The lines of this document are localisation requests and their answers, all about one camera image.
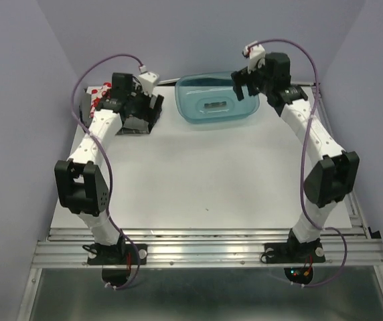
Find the navy plaid skirt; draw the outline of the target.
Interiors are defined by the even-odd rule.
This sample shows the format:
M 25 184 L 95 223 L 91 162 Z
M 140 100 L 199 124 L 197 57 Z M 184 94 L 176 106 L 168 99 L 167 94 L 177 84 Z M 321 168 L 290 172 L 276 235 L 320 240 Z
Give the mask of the navy plaid skirt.
M 158 121 L 153 121 L 153 116 L 138 117 L 133 115 L 120 116 L 121 129 L 116 135 L 150 134 Z

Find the grey skirt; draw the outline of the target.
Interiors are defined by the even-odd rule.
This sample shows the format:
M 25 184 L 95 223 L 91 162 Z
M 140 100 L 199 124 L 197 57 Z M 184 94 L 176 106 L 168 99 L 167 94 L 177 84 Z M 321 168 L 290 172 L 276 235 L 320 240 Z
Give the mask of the grey skirt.
M 118 112 L 122 122 L 120 134 L 150 134 L 157 123 L 164 97 L 162 95 L 130 95 L 123 100 L 102 97 L 94 105 L 94 113 L 102 109 Z

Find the teal laundry basket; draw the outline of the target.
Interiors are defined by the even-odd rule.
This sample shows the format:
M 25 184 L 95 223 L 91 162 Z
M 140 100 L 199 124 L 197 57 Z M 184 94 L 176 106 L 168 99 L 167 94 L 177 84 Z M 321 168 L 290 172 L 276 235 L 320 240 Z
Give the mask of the teal laundry basket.
M 175 84 L 175 103 L 179 114 L 191 124 L 245 119 L 260 106 L 258 96 L 237 99 L 230 72 L 180 78 Z

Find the red floral white skirt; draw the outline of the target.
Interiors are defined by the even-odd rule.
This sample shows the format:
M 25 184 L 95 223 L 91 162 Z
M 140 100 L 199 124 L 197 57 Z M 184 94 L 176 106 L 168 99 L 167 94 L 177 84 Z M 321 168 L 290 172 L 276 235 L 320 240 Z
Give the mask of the red floral white skirt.
M 94 116 L 94 111 L 98 106 L 98 103 L 106 95 L 106 93 L 111 89 L 112 84 L 110 82 L 105 82 L 101 86 L 89 86 L 86 90 L 88 94 L 91 95 L 90 103 L 90 117 Z

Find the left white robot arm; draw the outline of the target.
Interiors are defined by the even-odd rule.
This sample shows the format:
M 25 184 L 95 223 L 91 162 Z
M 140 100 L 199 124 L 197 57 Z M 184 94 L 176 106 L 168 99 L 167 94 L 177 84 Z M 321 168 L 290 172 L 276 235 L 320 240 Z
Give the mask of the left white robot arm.
M 94 243 L 85 246 L 91 259 L 120 263 L 126 257 L 125 238 L 108 212 L 112 179 L 104 178 L 100 168 L 116 135 L 151 132 L 164 100 L 153 93 L 158 83 L 154 72 L 114 73 L 109 85 L 87 91 L 80 106 L 89 109 L 81 123 L 85 135 L 68 159 L 55 165 L 61 206 L 79 216 L 94 237 Z

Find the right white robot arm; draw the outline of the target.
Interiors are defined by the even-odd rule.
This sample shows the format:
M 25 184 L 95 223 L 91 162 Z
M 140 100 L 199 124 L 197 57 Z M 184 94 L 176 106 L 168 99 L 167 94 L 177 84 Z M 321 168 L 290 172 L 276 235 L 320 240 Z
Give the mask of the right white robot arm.
M 315 117 L 309 99 L 300 86 L 291 83 L 291 62 L 287 54 L 266 53 L 262 46 L 245 49 L 248 65 L 232 72 L 233 90 L 238 100 L 263 94 L 277 115 L 290 127 L 303 145 L 302 159 L 311 170 L 301 173 L 300 196 L 303 205 L 298 222 L 285 243 L 268 245 L 268 259 L 286 257 L 300 261 L 314 254 L 329 215 L 354 186 L 360 162 L 356 152 L 346 151 Z

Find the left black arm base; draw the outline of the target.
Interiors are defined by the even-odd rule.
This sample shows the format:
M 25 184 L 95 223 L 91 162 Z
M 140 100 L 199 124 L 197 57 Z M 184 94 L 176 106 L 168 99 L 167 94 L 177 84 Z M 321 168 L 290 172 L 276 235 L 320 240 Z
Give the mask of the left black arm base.
M 98 243 L 83 245 L 87 252 L 87 265 L 100 266 L 106 288 L 123 290 L 131 286 L 139 268 L 147 263 L 148 245 L 120 243 L 106 246 Z

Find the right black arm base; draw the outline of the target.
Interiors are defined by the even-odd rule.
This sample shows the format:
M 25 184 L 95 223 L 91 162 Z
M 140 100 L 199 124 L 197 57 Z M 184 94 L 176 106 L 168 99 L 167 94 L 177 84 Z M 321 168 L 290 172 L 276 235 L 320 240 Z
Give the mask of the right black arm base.
M 320 239 L 309 243 L 297 243 L 288 239 L 285 243 L 266 243 L 260 255 L 266 264 L 285 264 L 284 273 L 294 284 L 307 286 L 314 275 L 313 265 L 325 263 L 325 254 Z

